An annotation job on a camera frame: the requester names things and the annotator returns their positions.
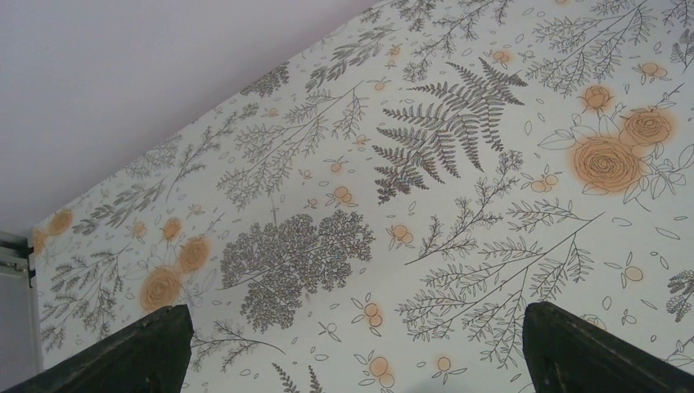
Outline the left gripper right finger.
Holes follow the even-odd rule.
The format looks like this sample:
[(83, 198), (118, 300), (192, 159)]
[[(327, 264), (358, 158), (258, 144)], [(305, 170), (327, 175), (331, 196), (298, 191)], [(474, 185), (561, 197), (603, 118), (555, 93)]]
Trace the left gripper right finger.
[(537, 392), (692, 392), (693, 375), (547, 301), (529, 304), (522, 350)]

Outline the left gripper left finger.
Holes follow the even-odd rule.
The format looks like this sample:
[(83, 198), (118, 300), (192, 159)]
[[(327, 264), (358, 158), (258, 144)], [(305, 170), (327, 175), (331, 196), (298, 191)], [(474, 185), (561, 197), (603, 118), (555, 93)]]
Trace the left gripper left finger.
[(192, 356), (186, 305), (165, 306), (7, 392), (180, 392)]

